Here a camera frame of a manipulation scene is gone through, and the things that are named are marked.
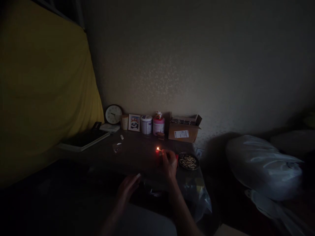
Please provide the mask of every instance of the bowl of matchsticks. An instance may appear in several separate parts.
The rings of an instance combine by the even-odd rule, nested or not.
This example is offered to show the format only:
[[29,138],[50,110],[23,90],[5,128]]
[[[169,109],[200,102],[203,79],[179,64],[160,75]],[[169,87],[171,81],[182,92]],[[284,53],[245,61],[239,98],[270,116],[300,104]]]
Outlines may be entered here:
[[178,163],[186,170],[196,170],[199,168],[198,159],[193,154],[187,152],[178,154]]

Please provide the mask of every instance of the candle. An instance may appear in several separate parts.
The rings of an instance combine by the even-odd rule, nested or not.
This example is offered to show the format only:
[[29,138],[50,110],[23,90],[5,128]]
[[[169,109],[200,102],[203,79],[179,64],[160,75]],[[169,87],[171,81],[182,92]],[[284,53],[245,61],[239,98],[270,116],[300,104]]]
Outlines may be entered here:
[[161,164],[161,161],[162,161],[161,157],[162,157],[162,150],[160,150],[157,147],[157,149],[155,150],[155,158],[156,158],[157,167]]

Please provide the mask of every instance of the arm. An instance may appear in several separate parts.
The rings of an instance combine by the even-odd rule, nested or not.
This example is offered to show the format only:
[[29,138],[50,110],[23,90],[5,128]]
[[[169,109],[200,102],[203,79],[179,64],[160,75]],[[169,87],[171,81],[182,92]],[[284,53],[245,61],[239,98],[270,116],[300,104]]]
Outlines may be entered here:
[[176,180],[177,159],[175,153],[163,150],[163,169],[168,182],[170,192],[170,203],[173,207],[174,214],[179,228],[184,235],[203,235],[198,229],[190,211],[185,203]]
[[107,217],[106,221],[104,222],[100,230],[100,233],[98,234],[99,236],[109,236],[113,234],[117,222],[122,216],[125,207],[130,200],[131,195],[139,187],[139,182],[140,174],[128,175],[120,184],[117,191],[116,204],[111,214]]

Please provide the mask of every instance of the pink canister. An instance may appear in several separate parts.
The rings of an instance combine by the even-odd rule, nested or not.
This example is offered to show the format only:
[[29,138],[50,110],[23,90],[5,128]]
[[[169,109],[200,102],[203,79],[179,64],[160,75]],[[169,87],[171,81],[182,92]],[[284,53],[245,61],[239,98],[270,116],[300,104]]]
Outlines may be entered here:
[[153,118],[153,134],[157,136],[158,132],[164,133],[165,119]]

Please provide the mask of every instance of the wall clock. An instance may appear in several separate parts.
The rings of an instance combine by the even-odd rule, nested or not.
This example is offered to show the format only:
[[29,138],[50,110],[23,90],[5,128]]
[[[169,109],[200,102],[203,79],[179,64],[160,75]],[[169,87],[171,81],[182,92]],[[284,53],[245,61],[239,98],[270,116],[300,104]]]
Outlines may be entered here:
[[115,125],[120,122],[120,117],[123,114],[123,109],[118,105],[110,105],[105,112],[105,119],[108,123]]

